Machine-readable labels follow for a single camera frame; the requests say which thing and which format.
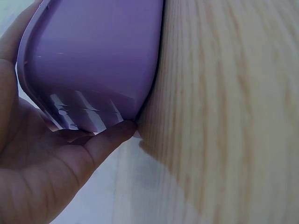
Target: wooden board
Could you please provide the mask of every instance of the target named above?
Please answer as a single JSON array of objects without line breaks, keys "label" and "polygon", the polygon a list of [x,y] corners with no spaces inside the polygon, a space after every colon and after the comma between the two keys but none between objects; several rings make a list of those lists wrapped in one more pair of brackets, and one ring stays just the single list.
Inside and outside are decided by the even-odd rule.
[{"label": "wooden board", "polygon": [[299,223],[299,1],[168,0],[114,224]]}]

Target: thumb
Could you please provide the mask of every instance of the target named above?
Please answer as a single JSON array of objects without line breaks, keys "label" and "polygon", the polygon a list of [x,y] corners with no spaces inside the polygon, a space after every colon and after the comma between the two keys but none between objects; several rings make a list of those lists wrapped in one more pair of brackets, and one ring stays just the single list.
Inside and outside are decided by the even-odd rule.
[{"label": "thumb", "polygon": [[94,137],[85,136],[77,139],[75,142],[80,143],[79,145],[66,145],[56,151],[55,157],[76,178],[77,186],[81,188],[99,165],[121,143],[130,139],[135,131],[134,122],[124,121]]},{"label": "thumb", "polygon": [[135,131],[135,123],[121,122],[85,142],[81,141],[82,145],[65,145],[45,162],[27,169],[26,183],[34,189],[31,196],[34,215],[47,220],[57,217],[95,169]]}]

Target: wooden surface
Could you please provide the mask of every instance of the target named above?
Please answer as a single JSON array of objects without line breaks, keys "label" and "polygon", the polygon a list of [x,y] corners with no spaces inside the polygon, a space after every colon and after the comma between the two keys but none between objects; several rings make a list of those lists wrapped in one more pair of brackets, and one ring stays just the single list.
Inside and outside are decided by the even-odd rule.
[{"label": "wooden surface", "polygon": [[114,224],[299,223],[299,1],[168,0]]}]

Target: purple bowl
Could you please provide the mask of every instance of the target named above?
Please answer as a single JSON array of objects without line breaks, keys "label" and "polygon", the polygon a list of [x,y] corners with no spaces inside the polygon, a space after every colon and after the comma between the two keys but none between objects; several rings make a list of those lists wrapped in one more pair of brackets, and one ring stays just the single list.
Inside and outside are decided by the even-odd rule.
[{"label": "purple bowl", "polygon": [[60,128],[134,120],[154,80],[162,15],[163,0],[44,0],[19,49],[23,90]]}]

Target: skin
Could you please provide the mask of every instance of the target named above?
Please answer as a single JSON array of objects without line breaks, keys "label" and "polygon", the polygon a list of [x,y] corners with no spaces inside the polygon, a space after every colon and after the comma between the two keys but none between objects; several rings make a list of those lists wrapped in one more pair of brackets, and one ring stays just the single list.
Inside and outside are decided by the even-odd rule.
[{"label": "skin", "polygon": [[50,223],[95,169],[136,131],[124,121],[96,136],[57,130],[19,98],[15,63],[36,0],[0,38],[0,224]]}]

